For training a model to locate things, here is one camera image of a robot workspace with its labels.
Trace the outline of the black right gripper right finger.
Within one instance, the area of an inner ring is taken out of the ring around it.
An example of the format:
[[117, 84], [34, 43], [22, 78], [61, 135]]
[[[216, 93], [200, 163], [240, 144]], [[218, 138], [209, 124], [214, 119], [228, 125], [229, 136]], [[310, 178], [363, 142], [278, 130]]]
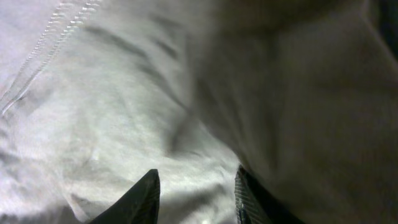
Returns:
[[234, 187], [238, 224], [304, 224], [242, 166]]

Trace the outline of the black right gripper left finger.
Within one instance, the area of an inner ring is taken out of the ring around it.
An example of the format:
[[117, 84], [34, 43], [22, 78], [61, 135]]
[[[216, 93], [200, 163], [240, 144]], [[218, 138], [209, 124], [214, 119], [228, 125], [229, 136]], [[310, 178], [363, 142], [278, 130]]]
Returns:
[[159, 206], [159, 173], [151, 169], [89, 224], [157, 224]]

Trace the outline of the grey shorts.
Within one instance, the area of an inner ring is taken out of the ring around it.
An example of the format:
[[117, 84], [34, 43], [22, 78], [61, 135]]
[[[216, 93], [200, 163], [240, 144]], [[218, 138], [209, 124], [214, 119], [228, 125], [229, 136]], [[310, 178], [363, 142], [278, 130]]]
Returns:
[[238, 223], [239, 166], [304, 223], [397, 222], [396, 1], [2, 1], [1, 222]]

